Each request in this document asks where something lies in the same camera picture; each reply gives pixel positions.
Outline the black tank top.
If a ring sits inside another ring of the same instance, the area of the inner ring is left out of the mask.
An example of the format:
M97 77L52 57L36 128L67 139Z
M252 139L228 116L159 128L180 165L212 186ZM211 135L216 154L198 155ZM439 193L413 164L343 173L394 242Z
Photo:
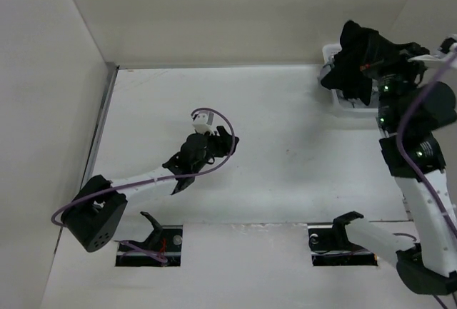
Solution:
M371 102L373 81L362 73L361 67L382 59L393 44L378 31L349 20L343 25L340 45L333 68L320 83L328 90L342 91L345 99L358 99L367 106Z

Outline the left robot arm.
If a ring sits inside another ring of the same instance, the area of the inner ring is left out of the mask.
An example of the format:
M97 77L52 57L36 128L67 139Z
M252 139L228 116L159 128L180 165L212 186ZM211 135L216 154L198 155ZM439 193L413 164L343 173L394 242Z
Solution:
M203 174L204 166L231 157L238 142L238 136L217 126L213 133L190 134L180 150L153 171L118 180L94 176L65 207L61 222L89 253L100 250L110 240L125 240L143 250L154 250L160 243L160 233L128 217L140 215L157 227L157 221L145 210L146 204L186 190Z

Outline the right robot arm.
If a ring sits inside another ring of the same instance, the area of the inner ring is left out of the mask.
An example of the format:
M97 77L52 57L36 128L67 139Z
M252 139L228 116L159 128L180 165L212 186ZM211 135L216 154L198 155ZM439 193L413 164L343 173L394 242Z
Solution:
M445 39L437 54L403 52L362 67L378 84L381 152L409 205L418 242L389 233L357 212L335 218L331 231L337 248L359 246L382 257L419 295L456 292L456 214L446 162L433 136L456 121L456 95L441 80L455 67L455 36Z

